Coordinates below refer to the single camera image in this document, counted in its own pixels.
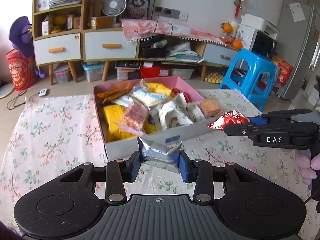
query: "red bucket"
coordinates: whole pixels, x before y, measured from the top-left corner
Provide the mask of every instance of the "red bucket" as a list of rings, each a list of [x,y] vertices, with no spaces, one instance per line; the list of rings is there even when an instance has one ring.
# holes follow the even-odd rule
[[[13,49],[6,55],[14,89],[21,91],[34,85],[37,80],[35,74],[36,61],[34,57],[24,58],[20,51]]]

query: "silver snack packet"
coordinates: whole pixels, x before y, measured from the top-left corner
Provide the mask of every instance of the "silver snack packet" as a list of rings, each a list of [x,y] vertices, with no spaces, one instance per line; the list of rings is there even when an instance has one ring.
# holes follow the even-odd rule
[[[180,174],[179,155],[182,142],[169,148],[141,137],[137,137],[137,140],[141,163]]]

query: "human hand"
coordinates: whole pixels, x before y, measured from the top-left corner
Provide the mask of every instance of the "human hand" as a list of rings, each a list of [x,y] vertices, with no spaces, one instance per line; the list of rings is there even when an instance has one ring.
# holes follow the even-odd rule
[[[291,150],[282,149],[284,152],[289,152]],[[312,180],[317,177],[316,170],[320,170],[320,154],[314,157],[312,160],[310,158],[310,150],[294,150],[295,160],[298,166],[300,175],[302,177],[302,182],[304,184],[310,185]]]

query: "yellow egg carton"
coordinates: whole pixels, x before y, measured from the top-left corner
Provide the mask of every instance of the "yellow egg carton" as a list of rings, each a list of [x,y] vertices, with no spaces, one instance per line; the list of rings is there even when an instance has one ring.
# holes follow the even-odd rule
[[[206,81],[207,83],[218,83],[218,84],[221,84],[222,80],[223,80],[223,75],[221,75],[218,72],[210,72],[204,78],[204,81]]]

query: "screw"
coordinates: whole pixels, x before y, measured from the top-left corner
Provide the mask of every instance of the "screw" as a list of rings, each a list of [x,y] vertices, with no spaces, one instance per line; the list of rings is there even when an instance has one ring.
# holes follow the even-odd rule
[[[199,194],[196,196],[196,200],[201,201],[201,202],[207,202],[211,200],[211,196],[208,194]]]
[[[110,201],[113,201],[113,202],[118,202],[118,201],[121,201],[123,200],[123,196],[121,194],[112,194],[108,197],[108,199]]]

